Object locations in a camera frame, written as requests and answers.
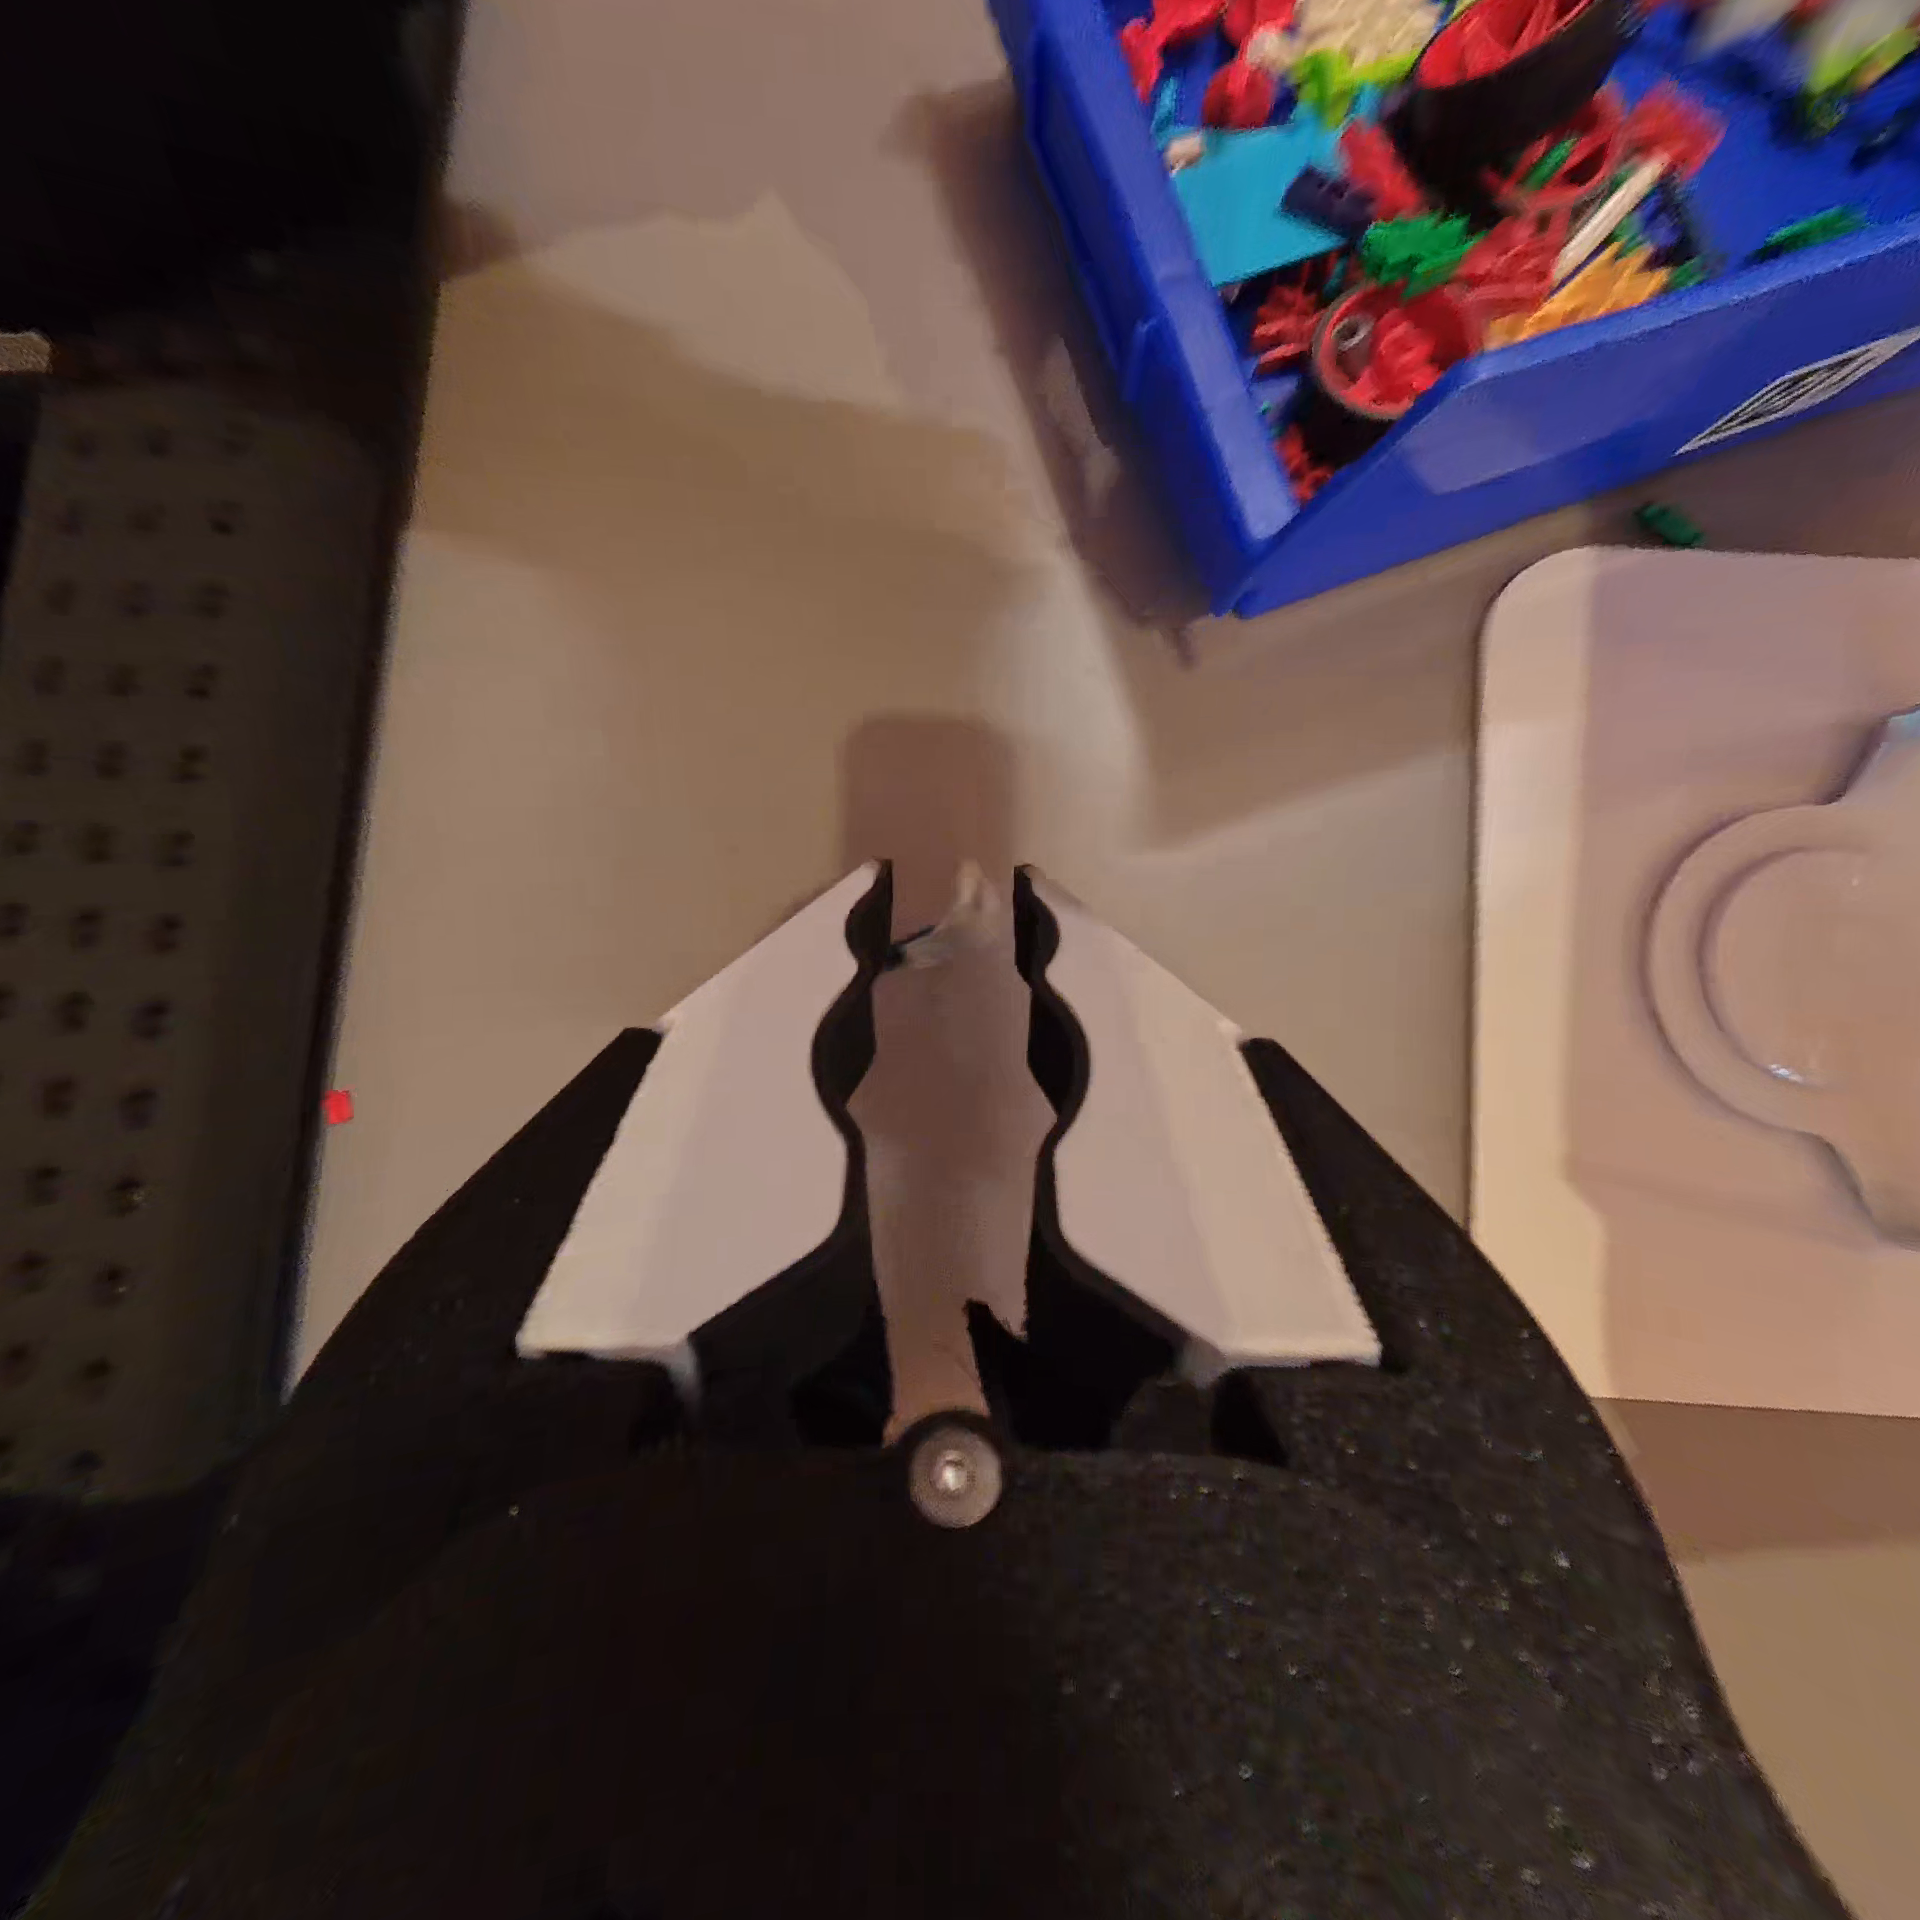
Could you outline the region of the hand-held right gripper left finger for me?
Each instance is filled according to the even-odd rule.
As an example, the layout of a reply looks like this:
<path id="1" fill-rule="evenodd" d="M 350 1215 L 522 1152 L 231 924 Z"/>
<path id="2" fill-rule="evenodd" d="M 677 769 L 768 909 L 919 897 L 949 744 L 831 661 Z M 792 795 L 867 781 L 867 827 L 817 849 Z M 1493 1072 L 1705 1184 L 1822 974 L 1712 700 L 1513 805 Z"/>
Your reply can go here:
<path id="1" fill-rule="evenodd" d="M 891 865 L 861 862 L 674 1003 L 519 1320 L 521 1360 L 640 1360 L 685 1397 L 809 1373 L 873 1295 L 848 1102 Z"/>

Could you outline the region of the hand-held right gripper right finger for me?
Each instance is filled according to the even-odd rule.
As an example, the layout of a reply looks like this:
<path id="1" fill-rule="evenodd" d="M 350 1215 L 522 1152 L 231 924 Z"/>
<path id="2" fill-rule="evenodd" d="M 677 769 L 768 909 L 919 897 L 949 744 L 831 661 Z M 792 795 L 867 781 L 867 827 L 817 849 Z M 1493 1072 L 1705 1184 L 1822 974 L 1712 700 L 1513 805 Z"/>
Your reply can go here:
<path id="1" fill-rule="evenodd" d="M 1048 1115 L 1025 1347 L 1090 1384 L 1376 1369 L 1381 1334 L 1237 1021 L 1032 865 L 1014 968 Z"/>

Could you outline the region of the blue parts bin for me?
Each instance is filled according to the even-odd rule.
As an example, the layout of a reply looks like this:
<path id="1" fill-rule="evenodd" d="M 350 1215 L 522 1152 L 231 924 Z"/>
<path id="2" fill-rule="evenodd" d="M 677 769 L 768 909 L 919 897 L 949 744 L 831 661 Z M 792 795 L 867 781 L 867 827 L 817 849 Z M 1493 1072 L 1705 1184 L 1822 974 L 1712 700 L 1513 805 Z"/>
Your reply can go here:
<path id="1" fill-rule="evenodd" d="M 1725 134 L 1695 206 L 1725 272 L 1469 360 L 1301 502 L 1125 70 L 1115 21 L 1137 12 L 990 5 L 1073 289 L 1218 615 L 1263 615 L 1914 385 L 1914 134 L 1853 174 L 1848 134 L 1781 145 L 1761 101 L 1701 79 Z"/>

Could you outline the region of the white document stand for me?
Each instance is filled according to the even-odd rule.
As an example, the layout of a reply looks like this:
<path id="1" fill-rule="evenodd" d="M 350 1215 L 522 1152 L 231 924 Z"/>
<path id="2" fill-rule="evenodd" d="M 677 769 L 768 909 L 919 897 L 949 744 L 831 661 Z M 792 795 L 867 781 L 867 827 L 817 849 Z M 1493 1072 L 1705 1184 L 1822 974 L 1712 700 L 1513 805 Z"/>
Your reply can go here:
<path id="1" fill-rule="evenodd" d="M 1914 1416 L 1914 694 L 1912 560 L 1487 615 L 1469 1228 L 1598 1399 Z"/>

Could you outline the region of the black perforated board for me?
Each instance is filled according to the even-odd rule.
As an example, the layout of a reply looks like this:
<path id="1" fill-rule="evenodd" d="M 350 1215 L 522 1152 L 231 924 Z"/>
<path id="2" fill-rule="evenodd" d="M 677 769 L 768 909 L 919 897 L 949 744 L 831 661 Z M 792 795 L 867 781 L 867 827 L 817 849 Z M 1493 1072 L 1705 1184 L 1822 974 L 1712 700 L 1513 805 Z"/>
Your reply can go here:
<path id="1" fill-rule="evenodd" d="M 1 1484 L 169 1494 L 286 1377 L 416 372 L 69 380 L 3 600 Z"/>

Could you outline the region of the red wheel with black tyre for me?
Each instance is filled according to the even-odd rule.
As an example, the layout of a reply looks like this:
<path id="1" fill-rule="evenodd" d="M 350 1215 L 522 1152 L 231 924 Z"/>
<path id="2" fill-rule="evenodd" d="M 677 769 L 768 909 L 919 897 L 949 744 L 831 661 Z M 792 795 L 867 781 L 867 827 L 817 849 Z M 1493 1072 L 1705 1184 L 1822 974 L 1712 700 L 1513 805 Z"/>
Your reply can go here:
<path id="1" fill-rule="evenodd" d="M 1438 196 L 1464 195 L 1575 120 L 1610 76 L 1641 7 L 1474 1 L 1427 38 L 1386 128 Z"/>
<path id="2" fill-rule="evenodd" d="M 1449 286 L 1421 294 L 1362 286 L 1314 334 L 1311 390 L 1365 425 L 1391 425 L 1483 347 L 1483 331 L 1471 299 Z"/>

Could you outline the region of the light blue panel piece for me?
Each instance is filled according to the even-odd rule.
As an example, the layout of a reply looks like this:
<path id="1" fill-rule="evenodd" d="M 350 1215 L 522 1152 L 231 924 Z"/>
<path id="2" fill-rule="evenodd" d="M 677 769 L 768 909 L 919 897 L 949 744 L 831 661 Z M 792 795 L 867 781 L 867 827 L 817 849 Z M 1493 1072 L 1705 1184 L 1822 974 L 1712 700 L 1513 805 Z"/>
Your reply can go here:
<path id="1" fill-rule="evenodd" d="M 1337 132 L 1314 116 L 1258 129 L 1187 134 L 1197 155 L 1169 171 L 1203 278 L 1216 288 L 1301 264 L 1345 239 L 1285 207 L 1303 169 L 1337 171 Z"/>

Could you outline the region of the pile of colourful construction pieces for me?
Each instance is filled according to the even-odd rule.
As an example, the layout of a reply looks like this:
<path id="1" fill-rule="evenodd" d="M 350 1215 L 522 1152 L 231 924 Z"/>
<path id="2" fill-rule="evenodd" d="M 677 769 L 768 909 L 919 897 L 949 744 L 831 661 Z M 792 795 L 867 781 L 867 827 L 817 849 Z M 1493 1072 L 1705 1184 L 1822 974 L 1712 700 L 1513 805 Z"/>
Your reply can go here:
<path id="1" fill-rule="evenodd" d="M 1410 297 L 1449 286 L 1471 299 L 1483 347 L 1457 372 L 1725 272 L 1695 206 L 1725 134 L 1701 79 L 1761 101 L 1781 145 L 1850 136 L 1853 174 L 1914 134 L 1914 5 L 1639 5 L 1635 30 L 1575 120 L 1442 198 L 1406 166 L 1386 116 L 1421 48 L 1462 7 L 1139 5 L 1115 21 L 1167 176 L 1206 129 L 1310 113 L 1337 132 L 1337 171 L 1303 169 L 1281 203 L 1345 244 L 1223 289 L 1206 280 L 1301 502 L 1421 401 L 1366 425 L 1314 395 L 1314 334 L 1358 288 Z"/>

